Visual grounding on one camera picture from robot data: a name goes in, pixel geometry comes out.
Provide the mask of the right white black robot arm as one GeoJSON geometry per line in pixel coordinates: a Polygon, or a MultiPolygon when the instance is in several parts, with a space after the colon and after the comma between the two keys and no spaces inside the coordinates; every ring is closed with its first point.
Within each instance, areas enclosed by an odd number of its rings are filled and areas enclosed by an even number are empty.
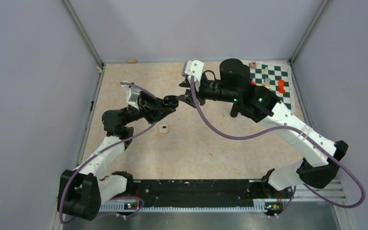
{"type": "Polygon", "coordinates": [[[186,93],[181,100],[194,108],[200,108],[206,100],[232,103],[232,117],[242,115],[266,131],[275,131],[303,156],[292,165],[268,171],[262,178],[265,196],[275,197],[281,190],[299,184],[323,189],[336,177],[338,162],[348,149],[344,141],[323,137],[293,115],[274,92],[253,84],[250,68],[241,60],[222,61],[219,74],[219,79],[210,80],[203,62],[186,61],[182,71],[184,81],[180,84],[186,93]]]}

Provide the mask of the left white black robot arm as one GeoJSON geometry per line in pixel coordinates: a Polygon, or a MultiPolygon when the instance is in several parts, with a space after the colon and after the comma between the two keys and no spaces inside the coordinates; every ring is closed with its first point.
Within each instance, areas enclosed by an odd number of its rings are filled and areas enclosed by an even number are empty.
{"type": "Polygon", "coordinates": [[[130,174],[104,174],[133,139],[174,113],[179,102],[175,95],[157,98],[139,91],[131,93],[127,103],[122,109],[103,113],[101,120],[106,136],[100,146],[81,165],[61,174],[57,203],[59,215],[93,220],[101,205],[114,196],[119,194],[129,198],[133,195],[135,186],[129,182],[130,174]]]}

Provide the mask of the black earbud charging case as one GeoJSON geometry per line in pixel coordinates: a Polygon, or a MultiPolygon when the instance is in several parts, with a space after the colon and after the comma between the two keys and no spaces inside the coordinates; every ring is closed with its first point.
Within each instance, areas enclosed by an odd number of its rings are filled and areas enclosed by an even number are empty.
{"type": "Polygon", "coordinates": [[[167,95],[163,98],[163,105],[169,108],[177,108],[179,105],[179,100],[175,95],[167,95]]]}

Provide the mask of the white earbud charging case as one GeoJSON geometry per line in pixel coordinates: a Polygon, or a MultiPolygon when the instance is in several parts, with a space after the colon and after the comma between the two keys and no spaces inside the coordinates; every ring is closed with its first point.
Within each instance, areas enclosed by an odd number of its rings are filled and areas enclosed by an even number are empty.
{"type": "Polygon", "coordinates": [[[167,124],[160,124],[159,125],[159,132],[162,134],[168,133],[168,125],[167,124]]]}

